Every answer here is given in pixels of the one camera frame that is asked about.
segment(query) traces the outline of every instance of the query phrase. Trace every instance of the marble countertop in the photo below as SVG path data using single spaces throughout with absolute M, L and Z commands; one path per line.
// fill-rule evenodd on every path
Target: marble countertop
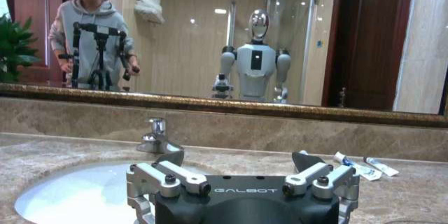
M 22 192 L 52 172 L 95 162 L 156 160 L 156 155 L 135 148 L 132 142 L 0 133 L 0 223 L 31 223 L 18 215 L 14 204 Z M 338 167 L 331 156 L 320 157 Z M 362 178 L 351 223 L 448 222 L 448 163 L 382 160 L 400 174 L 383 175 L 375 182 Z M 291 153 L 203 147 L 186 147 L 184 164 L 226 175 L 290 175 L 295 171 Z

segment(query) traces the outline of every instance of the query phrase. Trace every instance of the bolt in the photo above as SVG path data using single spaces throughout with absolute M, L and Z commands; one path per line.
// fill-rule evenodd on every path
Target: bolt
M 166 182 L 167 182 L 167 184 L 174 184 L 176 182 L 176 176 L 172 175 L 172 174 L 168 174 L 166 176 Z
M 283 187 L 282 187 L 282 191 L 283 191 L 283 194 L 286 196 L 294 196 L 295 195 L 295 191 L 294 191 L 294 187 L 290 185 L 290 184 L 284 184 Z
M 206 197 L 212 191 L 212 186 L 210 183 L 204 182 L 199 185 L 199 194 L 200 196 Z
M 130 170 L 134 172 L 134 170 L 135 170 L 136 167 L 138 167 L 138 164 L 132 164 L 132 165 L 130 166 Z
M 318 179 L 318 182 L 323 185 L 327 186 L 328 185 L 328 177 L 327 176 L 320 176 L 320 178 Z

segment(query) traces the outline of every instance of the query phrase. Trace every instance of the robot face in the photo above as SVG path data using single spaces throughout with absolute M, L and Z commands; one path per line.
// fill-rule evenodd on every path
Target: robot face
M 250 19 L 250 28 L 252 30 L 252 40 L 263 42 L 268 32 L 270 17 L 268 13 L 258 9 L 254 11 Z

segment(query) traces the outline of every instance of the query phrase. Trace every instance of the green plant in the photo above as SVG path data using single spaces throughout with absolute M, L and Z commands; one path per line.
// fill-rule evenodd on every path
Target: green plant
M 31 22 L 30 18 L 22 27 L 6 15 L 0 17 L 0 82 L 18 82 L 18 66 L 30 67 L 40 61 L 35 57 L 38 50 L 30 47 L 38 40 L 30 32 Z

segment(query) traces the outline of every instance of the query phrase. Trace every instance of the toothpaste tube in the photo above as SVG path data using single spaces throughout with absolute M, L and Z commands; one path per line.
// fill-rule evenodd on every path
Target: toothpaste tube
M 343 153 L 336 152 L 334 160 L 343 165 L 354 167 L 356 169 L 356 173 L 359 173 L 368 181 L 374 181 L 382 178 L 383 173 L 379 170 L 359 165 Z
M 392 177 L 394 175 L 399 174 L 399 171 L 388 167 L 386 164 L 382 164 L 375 158 L 364 157 L 364 162 L 379 169 L 382 172 L 386 173 L 387 176 Z

